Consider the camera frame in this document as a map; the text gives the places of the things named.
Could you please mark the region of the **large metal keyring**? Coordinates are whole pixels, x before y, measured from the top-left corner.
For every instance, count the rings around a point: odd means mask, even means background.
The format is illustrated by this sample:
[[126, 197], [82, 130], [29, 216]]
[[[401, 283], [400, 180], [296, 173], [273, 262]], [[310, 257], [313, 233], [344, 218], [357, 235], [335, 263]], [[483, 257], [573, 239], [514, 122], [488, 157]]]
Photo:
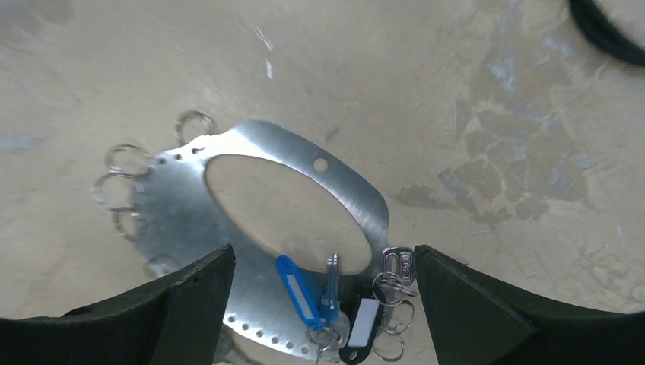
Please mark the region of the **large metal keyring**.
[[[350, 329], [348, 304], [380, 270], [388, 244], [389, 210], [365, 178], [313, 142], [272, 122], [250, 120], [217, 132], [214, 120], [198, 110], [182, 113], [175, 124], [177, 146], [149, 154], [127, 170], [116, 157], [132, 149], [118, 144], [105, 154], [107, 173], [93, 185], [98, 204], [156, 275], [179, 270], [203, 255], [229, 245], [236, 256], [224, 326], [257, 344], [316, 363], [342, 363], [339, 351], [318, 355], [306, 336], [273, 255], [267, 253], [217, 202], [208, 187], [209, 163], [225, 156], [251, 157], [287, 167], [309, 178], [335, 198], [361, 229], [371, 253], [367, 267], [344, 275], [339, 269], [338, 298]], [[326, 273], [300, 269], [319, 299]]]

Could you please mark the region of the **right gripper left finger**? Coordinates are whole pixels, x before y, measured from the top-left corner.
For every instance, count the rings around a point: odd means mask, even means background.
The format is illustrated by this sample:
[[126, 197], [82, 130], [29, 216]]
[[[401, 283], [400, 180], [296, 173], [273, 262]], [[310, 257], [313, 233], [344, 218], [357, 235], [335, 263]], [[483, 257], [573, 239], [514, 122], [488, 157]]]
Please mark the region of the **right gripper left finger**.
[[60, 317], [1, 320], [3, 364], [210, 364], [235, 255], [231, 246]]

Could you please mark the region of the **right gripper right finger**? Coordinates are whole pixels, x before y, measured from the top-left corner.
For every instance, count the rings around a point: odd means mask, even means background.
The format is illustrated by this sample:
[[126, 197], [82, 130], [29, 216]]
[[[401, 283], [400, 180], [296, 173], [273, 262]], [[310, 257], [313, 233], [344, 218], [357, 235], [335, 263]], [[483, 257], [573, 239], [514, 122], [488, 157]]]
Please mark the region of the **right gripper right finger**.
[[642, 364], [644, 314], [534, 294], [421, 245], [416, 278], [440, 364]]

